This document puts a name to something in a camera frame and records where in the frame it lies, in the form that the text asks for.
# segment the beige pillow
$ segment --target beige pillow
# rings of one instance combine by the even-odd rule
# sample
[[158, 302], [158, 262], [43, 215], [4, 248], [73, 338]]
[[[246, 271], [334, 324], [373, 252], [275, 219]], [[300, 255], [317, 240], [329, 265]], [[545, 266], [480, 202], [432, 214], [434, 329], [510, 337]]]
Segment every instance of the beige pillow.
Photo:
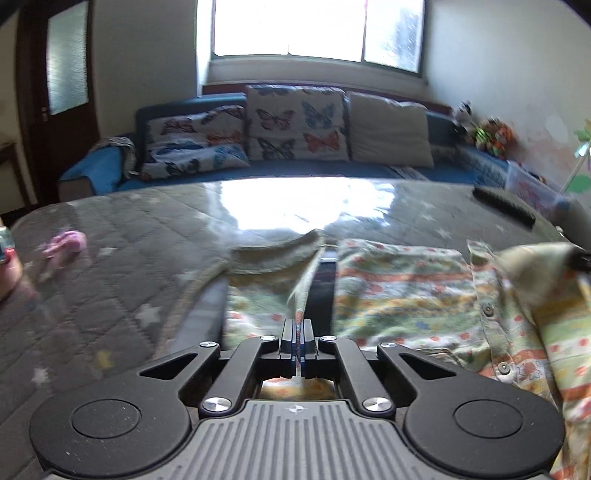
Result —
[[347, 96], [354, 161], [433, 168], [423, 105], [357, 92], [347, 92]]

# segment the frosted glass panel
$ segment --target frosted glass panel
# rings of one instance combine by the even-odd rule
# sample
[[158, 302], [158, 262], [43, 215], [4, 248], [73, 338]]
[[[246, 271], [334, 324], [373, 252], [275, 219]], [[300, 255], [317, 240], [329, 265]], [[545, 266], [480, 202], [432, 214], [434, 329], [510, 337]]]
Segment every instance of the frosted glass panel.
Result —
[[49, 19], [47, 89], [52, 115], [88, 102], [86, 16], [88, 1]]

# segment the cushion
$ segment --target cushion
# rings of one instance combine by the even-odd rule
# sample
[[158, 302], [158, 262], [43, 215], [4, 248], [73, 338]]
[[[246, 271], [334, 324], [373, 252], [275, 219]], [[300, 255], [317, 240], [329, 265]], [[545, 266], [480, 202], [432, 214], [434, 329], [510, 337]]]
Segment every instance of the cushion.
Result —
[[243, 127], [244, 108], [239, 105], [150, 120], [142, 180], [248, 167]]
[[184, 141], [204, 147], [235, 143], [242, 144], [244, 108], [226, 105], [195, 115], [155, 118], [147, 123], [147, 157], [151, 150]]
[[423, 105], [357, 92], [347, 95], [354, 161], [433, 168], [427, 109]]
[[337, 88], [246, 88], [251, 160], [348, 158], [343, 101]]
[[225, 144], [215, 147], [179, 148], [154, 151], [142, 166], [142, 180], [166, 179], [180, 175], [223, 168], [249, 167], [248, 158], [240, 145]]

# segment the door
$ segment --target door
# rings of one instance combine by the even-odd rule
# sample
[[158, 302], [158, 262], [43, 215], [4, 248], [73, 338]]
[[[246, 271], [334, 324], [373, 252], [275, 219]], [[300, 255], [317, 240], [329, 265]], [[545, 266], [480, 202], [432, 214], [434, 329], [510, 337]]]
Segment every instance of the door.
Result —
[[88, 52], [90, 0], [33, 0], [17, 31], [17, 96], [27, 163], [40, 203], [98, 140]]

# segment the pink toy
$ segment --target pink toy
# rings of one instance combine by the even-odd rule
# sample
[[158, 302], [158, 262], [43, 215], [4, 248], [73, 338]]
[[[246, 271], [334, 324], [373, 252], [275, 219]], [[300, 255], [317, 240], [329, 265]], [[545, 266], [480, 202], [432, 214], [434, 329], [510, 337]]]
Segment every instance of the pink toy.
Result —
[[69, 254], [80, 253], [85, 248], [86, 235], [78, 230], [71, 230], [53, 237], [43, 255], [54, 264], [54, 267], [59, 268]]

